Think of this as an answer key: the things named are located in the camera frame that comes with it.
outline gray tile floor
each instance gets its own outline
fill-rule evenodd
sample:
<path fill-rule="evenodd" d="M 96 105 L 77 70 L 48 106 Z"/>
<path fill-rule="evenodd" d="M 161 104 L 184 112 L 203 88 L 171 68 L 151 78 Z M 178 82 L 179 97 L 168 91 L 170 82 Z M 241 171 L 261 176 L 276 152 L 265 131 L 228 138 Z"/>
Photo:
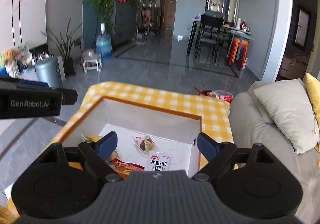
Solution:
<path fill-rule="evenodd" d="M 80 63 L 75 62 L 76 75 L 67 78 L 65 88 L 78 92 L 78 101 L 73 106 L 62 107 L 58 117 L 67 121 L 80 107 L 81 101 L 92 84 L 104 81 L 119 81 L 159 88 L 179 93 L 197 94 L 194 87 L 205 90 L 226 90 L 233 95 L 245 92 L 258 80 L 248 69 L 241 78 L 235 70 L 225 66 L 226 49 L 218 66 L 213 64 L 209 48 L 204 46 L 199 58 L 195 59 L 193 50 L 186 56 L 188 41 L 172 39 L 169 32 L 149 36 L 144 46 L 134 46 L 128 51 L 117 51 L 113 57 L 103 62 L 101 73 L 95 70 L 84 74 Z M 26 131 L 20 126 L 30 124 Z M 0 136 L 0 189 L 4 190 L 14 182 L 44 149 L 60 127 L 44 119 L 16 120 Z M 0 193 L 0 204 L 5 197 Z"/>

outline blue water bottle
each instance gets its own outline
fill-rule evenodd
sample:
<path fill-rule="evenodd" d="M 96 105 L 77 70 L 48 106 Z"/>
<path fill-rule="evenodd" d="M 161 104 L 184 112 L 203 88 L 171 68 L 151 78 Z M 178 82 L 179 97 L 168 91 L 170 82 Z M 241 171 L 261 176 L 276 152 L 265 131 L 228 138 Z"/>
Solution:
<path fill-rule="evenodd" d="M 101 24 L 101 33 L 96 37 L 96 53 L 101 54 L 101 58 L 105 59 L 111 56 L 111 37 L 105 31 L 104 23 Z"/>

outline wooden door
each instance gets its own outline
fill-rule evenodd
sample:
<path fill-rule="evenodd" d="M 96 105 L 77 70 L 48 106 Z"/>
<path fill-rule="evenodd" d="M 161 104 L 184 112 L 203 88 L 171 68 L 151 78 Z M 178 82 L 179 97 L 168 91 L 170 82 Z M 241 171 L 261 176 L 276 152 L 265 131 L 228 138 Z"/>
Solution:
<path fill-rule="evenodd" d="M 163 29 L 172 29 L 176 15 L 177 0 L 161 0 L 161 22 Z"/>

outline dark cabinet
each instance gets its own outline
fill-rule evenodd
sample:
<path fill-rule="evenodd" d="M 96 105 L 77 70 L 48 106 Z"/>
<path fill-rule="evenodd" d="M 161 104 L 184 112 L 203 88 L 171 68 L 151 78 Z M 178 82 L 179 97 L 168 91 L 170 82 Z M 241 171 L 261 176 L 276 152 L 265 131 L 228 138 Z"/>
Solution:
<path fill-rule="evenodd" d="M 114 10 L 115 35 L 113 47 L 129 41 L 136 36 L 136 4 L 116 3 Z"/>

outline bottle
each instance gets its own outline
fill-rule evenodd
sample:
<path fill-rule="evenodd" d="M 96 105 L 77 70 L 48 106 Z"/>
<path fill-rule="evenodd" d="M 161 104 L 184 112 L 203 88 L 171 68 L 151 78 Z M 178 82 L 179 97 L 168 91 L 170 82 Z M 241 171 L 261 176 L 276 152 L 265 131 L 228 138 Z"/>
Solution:
<path fill-rule="evenodd" d="M 243 23 L 241 23 L 240 29 L 243 30 L 245 27 L 247 27 L 247 26 L 245 24 L 245 20 L 243 20 Z"/>
<path fill-rule="evenodd" d="M 238 18 L 236 28 L 240 30 L 240 27 L 241 27 L 241 18 Z"/>
<path fill-rule="evenodd" d="M 111 37 L 105 31 L 104 23 L 101 24 L 101 33 L 96 37 L 96 53 L 101 54 L 101 58 L 105 59 L 111 56 Z"/>

